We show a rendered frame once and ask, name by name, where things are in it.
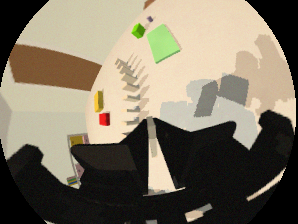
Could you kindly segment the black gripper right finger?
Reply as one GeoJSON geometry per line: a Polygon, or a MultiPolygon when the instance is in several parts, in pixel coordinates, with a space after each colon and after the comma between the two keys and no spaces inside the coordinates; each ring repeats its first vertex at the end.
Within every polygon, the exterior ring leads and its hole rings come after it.
{"type": "Polygon", "coordinates": [[[185,188],[184,181],[192,167],[198,149],[210,144],[220,143],[226,137],[234,136],[237,121],[216,124],[214,127],[200,129],[200,131],[184,131],[168,121],[154,120],[156,124],[156,139],[160,144],[162,156],[172,177],[174,188],[185,188]]]}

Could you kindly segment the red rectangular block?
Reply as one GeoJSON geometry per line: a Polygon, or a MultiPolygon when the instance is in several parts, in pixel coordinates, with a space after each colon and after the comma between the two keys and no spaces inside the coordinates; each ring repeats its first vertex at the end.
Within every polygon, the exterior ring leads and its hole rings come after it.
{"type": "Polygon", "coordinates": [[[100,125],[105,125],[105,127],[110,125],[110,113],[104,113],[104,115],[100,115],[100,125]]]}

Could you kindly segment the yellow rectangular block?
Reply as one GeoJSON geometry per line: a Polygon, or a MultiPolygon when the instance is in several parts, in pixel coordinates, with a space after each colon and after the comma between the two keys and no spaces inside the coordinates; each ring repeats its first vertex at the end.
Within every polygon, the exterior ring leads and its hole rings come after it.
{"type": "Polygon", "coordinates": [[[104,103],[102,103],[102,95],[104,92],[97,91],[94,96],[94,113],[100,113],[104,109],[104,103]]]}

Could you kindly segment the small green block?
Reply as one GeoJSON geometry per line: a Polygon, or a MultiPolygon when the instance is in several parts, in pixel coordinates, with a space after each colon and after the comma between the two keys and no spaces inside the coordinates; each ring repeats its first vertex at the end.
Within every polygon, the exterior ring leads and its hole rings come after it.
{"type": "Polygon", "coordinates": [[[132,32],[130,32],[130,34],[133,34],[134,36],[137,37],[144,37],[146,28],[141,26],[141,23],[137,23],[136,26],[133,27],[132,32]]]}

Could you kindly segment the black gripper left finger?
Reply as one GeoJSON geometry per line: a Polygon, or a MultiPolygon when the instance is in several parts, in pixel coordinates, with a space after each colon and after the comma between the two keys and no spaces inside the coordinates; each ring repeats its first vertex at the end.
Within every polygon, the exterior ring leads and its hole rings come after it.
{"type": "Polygon", "coordinates": [[[82,168],[129,171],[141,196],[149,196],[149,129],[148,119],[142,120],[120,143],[72,145],[74,160],[82,168]]]}

